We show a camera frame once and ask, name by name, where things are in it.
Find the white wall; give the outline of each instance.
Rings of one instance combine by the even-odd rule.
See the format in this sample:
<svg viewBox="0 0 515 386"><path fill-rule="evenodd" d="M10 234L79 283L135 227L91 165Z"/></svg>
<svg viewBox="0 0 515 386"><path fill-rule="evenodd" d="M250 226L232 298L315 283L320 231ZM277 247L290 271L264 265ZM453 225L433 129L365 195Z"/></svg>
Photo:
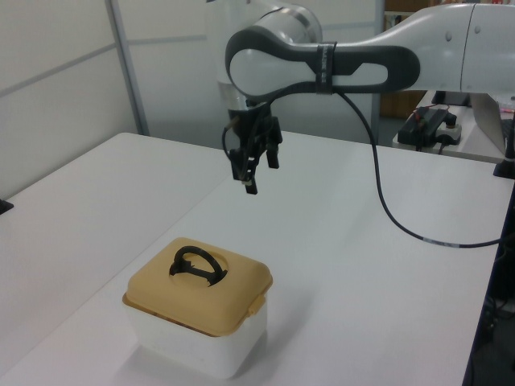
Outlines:
<svg viewBox="0 0 515 386"><path fill-rule="evenodd" d="M378 0L295 3L316 13L325 40L367 39L382 24ZM205 38L205 0L116 0L114 4L150 135L220 147L228 116ZM371 121L373 97L352 99ZM368 141L359 119L337 96L289 96L277 101L273 112L285 131Z"/></svg>
<svg viewBox="0 0 515 386"><path fill-rule="evenodd" d="M135 132L105 0L0 2L0 197Z"/></svg>

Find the floor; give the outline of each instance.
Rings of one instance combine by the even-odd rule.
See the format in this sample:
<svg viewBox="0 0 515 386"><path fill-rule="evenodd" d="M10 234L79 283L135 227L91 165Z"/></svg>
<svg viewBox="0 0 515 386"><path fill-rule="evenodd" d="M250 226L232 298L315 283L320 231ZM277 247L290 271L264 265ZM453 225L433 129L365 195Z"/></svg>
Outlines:
<svg viewBox="0 0 515 386"><path fill-rule="evenodd" d="M469 366L463 386L514 386L515 318L498 320L494 327L492 342L482 346L472 358L473 383Z"/></svg>
<svg viewBox="0 0 515 386"><path fill-rule="evenodd" d="M404 125L405 120L397 118L379 118L378 141L379 146L392 146L392 139Z"/></svg>
<svg viewBox="0 0 515 386"><path fill-rule="evenodd" d="M403 124L402 119L380 118L378 144L392 146L392 139ZM499 313L494 322L492 340L473 354L473 375L469 364L463 386L515 386L515 317L503 319L515 312L515 300L510 301L505 309L509 313Z"/></svg>

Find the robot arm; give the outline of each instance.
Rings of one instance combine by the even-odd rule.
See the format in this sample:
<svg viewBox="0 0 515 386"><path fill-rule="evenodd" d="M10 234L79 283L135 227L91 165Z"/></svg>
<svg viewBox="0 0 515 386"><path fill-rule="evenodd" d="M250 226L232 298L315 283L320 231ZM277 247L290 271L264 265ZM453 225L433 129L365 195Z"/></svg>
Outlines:
<svg viewBox="0 0 515 386"><path fill-rule="evenodd" d="M316 17L305 8L267 0L214 0L239 12L214 34L220 89L232 95L229 116L241 147L228 154L235 179L255 193L259 156L280 143L270 104L297 92L378 93L406 89L512 92L515 89L515 7L460 4L421 10L405 22L359 43L321 43ZM268 134L273 134L270 142Z"/></svg>

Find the white plastic box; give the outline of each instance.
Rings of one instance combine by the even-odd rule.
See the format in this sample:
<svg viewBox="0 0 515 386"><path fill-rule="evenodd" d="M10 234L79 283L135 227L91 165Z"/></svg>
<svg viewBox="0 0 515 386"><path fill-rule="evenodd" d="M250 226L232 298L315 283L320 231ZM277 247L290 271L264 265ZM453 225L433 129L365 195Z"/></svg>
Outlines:
<svg viewBox="0 0 515 386"><path fill-rule="evenodd" d="M200 248L219 266L212 269L187 246ZM222 272L221 279L214 278L216 271ZM210 285L209 280L219 281ZM144 347L227 379L266 330L266 291L271 284L270 271L262 263L181 238L130 279L123 303Z"/></svg>

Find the container lid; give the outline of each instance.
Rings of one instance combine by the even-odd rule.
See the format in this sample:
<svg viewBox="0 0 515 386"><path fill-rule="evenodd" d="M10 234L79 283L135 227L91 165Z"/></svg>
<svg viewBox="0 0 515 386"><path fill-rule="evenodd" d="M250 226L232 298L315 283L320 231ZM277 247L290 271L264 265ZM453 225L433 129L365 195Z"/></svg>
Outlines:
<svg viewBox="0 0 515 386"><path fill-rule="evenodd" d="M232 334L259 311L271 285L266 265L179 238L132 276L124 302L207 335L222 336Z"/></svg>

